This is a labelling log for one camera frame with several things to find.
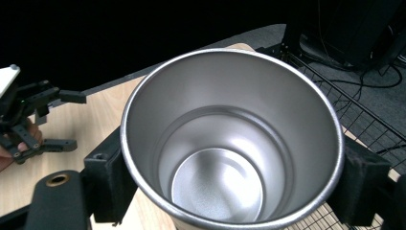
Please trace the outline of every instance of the robotic arm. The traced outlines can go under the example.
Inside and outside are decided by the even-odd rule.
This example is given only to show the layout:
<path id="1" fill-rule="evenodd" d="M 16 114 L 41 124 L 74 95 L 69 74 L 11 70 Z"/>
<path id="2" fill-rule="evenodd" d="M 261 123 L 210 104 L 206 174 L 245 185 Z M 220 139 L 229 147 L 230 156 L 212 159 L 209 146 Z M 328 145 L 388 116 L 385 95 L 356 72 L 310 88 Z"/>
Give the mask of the robotic arm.
<path id="1" fill-rule="evenodd" d="M 33 114 L 36 120 L 46 118 L 49 103 L 55 100 L 85 104 L 86 96 L 81 92 L 60 90 L 47 80 L 19 87 L 13 82 L 19 72 L 16 65 L 0 69 L 0 146 L 11 153 L 17 164 L 43 152 L 75 150 L 78 147 L 76 140 L 44 139 L 40 145 L 27 130 L 27 118 Z M 29 149 L 20 152 L 17 149 L 20 142 L 25 142 Z"/>

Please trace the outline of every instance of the black background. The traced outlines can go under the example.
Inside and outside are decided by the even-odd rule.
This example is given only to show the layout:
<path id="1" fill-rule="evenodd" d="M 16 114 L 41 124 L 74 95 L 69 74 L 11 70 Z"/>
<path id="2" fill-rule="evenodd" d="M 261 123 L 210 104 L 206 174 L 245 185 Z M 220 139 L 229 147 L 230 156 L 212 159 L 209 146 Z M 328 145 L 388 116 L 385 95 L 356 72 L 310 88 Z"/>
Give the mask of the black background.
<path id="1" fill-rule="evenodd" d="M 284 23 L 294 1 L 3 1 L 0 67 L 86 90 L 219 40 Z"/>

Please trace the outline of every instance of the wooden table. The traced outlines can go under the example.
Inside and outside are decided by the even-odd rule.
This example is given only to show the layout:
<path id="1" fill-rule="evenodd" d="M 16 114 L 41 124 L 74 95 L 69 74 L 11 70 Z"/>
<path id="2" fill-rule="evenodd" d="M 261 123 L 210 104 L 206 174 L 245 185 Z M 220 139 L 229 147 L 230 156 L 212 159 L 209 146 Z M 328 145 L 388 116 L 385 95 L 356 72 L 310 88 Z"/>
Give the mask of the wooden table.
<path id="1" fill-rule="evenodd" d="M 242 43 L 229 48 L 252 50 Z M 78 148 L 71 152 L 45 152 L 0 172 L 0 217 L 30 204 L 34 186 L 43 177 L 64 170 L 83 170 L 83 158 L 120 125 L 127 99 L 142 78 L 89 95 L 86 104 L 66 103 L 52 108 L 48 122 L 40 126 L 44 138 L 74 139 Z M 111 223 L 95 223 L 92 219 L 92 227 L 95 230 L 175 229 L 170 217 L 141 190 L 137 190 L 121 225 L 112 227 Z"/>

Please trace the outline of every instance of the metal screw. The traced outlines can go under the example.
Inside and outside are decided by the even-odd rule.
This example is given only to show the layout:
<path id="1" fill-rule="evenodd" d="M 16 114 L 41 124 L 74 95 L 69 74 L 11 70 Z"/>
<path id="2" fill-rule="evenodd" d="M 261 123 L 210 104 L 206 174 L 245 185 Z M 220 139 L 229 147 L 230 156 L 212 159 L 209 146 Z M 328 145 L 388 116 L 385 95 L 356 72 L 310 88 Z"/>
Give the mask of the metal screw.
<path id="1" fill-rule="evenodd" d="M 12 70 L 17 70 L 17 69 L 18 69 L 18 66 L 16 66 L 15 64 L 12 64 L 12 65 L 10 66 L 10 68 L 11 68 Z"/>

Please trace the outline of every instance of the stainless steel cup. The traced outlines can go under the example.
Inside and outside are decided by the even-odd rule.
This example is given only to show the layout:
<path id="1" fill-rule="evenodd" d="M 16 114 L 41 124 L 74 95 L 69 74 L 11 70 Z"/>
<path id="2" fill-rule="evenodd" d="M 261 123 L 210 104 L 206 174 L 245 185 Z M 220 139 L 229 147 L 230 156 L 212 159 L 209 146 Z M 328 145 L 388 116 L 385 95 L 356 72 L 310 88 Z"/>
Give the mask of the stainless steel cup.
<path id="1" fill-rule="evenodd" d="M 187 53 L 135 88 L 121 125 L 139 188 L 178 229 L 279 229 L 318 208 L 343 167 L 327 98 L 275 58 Z"/>

